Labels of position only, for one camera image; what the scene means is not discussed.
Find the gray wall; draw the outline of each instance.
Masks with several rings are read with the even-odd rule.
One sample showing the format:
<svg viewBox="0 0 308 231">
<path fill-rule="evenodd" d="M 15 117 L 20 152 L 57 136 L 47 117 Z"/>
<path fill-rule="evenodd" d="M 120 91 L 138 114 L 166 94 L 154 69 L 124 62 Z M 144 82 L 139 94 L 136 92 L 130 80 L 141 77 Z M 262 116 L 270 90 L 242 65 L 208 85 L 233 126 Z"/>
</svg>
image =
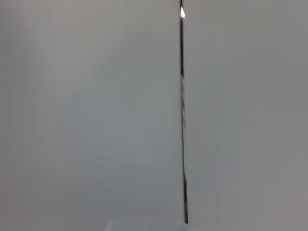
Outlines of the gray wall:
<svg viewBox="0 0 308 231">
<path fill-rule="evenodd" d="M 185 0 L 189 222 L 308 228 L 308 1 Z"/>
<path fill-rule="evenodd" d="M 177 0 L 0 1 L 0 230 L 182 220 Z"/>
</svg>

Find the black vertical line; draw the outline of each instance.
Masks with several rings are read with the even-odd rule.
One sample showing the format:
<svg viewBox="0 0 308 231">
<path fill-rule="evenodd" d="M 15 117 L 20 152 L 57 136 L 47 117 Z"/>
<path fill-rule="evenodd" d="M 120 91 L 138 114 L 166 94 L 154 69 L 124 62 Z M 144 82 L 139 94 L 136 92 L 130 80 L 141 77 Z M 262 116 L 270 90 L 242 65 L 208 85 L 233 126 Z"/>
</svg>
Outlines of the black vertical line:
<svg viewBox="0 0 308 231">
<path fill-rule="evenodd" d="M 183 7 L 183 0 L 180 0 L 180 62 L 181 62 L 181 135 L 182 135 L 182 168 L 183 168 L 183 191 L 184 191 L 184 221 L 188 224 L 188 204 L 187 204 L 187 181 L 185 176 L 185 102 L 184 102 L 184 28 L 183 17 L 181 16 L 181 10 Z"/>
</svg>

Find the white wall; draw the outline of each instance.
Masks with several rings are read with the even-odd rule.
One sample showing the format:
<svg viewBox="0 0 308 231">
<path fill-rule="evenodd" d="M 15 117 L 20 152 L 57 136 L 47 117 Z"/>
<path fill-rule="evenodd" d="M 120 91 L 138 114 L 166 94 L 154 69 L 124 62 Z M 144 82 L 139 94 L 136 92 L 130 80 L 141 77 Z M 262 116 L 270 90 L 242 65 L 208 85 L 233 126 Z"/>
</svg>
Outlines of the white wall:
<svg viewBox="0 0 308 231">
<path fill-rule="evenodd" d="M 0 230 L 182 220 L 177 0 L 2 0 Z"/>
<path fill-rule="evenodd" d="M 308 228 L 308 1 L 185 0 L 189 223 Z"/>
</svg>

